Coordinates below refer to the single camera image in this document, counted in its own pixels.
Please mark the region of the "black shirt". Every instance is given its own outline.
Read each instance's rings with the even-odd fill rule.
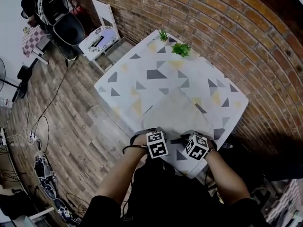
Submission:
[[[197,180],[177,176],[161,159],[148,158],[134,174],[128,211],[120,218],[121,209],[113,199],[92,199],[81,227],[139,224],[192,223],[198,226],[268,227],[257,203],[242,199],[232,206],[211,198]]]

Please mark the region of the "extension cord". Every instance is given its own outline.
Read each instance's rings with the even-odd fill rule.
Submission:
[[[33,139],[33,141],[37,141],[38,140],[38,137],[33,132],[30,132],[29,138]]]

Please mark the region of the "hand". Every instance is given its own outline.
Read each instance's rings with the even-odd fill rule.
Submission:
[[[146,134],[140,134],[140,135],[138,135],[134,139],[134,143],[133,143],[133,145],[137,145],[137,146],[142,146],[142,145],[146,145],[146,144],[147,144]]]

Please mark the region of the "chair backrest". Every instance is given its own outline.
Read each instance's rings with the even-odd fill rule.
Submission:
[[[103,19],[106,19],[108,22],[110,22],[114,27],[114,31],[115,31],[117,37],[120,39],[121,37],[118,33],[118,28],[117,28],[117,25],[116,25],[116,22],[115,22],[115,19],[114,19],[114,15],[112,13],[112,9],[110,8],[110,5],[99,2],[97,0],[92,0],[92,1],[93,1],[94,6],[95,6],[98,17],[101,21],[101,24],[105,25]]]

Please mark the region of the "green plant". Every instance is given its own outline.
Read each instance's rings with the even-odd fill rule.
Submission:
[[[190,47],[187,44],[175,43],[172,46],[172,52],[179,54],[182,57],[188,56],[189,51]]]
[[[163,29],[159,30],[159,36],[161,41],[167,41],[168,39],[167,33]]]

